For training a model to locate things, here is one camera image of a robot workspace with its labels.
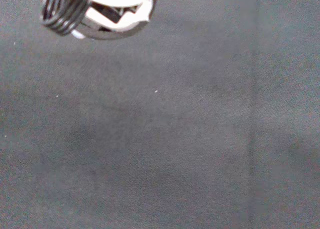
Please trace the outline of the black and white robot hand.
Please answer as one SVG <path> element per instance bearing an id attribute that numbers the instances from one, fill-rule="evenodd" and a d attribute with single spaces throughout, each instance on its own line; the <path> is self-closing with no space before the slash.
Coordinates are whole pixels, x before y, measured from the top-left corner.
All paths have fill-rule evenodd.
<path id="1" fill-rule="evenodd" d="M 98 41 L 119 40 L 140 32 L 157 0 L 130 7 L 112 7 L 90 0 L 42 0 L 40 21 L 59 36 L 74 35 Z"/>

